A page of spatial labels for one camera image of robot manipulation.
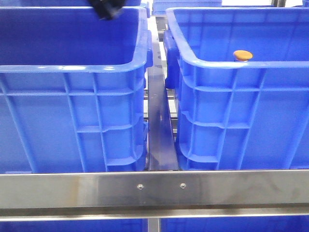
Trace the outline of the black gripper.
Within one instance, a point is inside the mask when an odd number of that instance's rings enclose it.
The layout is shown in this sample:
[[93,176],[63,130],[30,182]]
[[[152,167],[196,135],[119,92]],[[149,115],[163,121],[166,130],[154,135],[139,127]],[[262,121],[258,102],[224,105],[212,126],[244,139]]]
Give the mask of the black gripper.
[[89,0],[99,19],[112,20],[125,6],[125,0]]

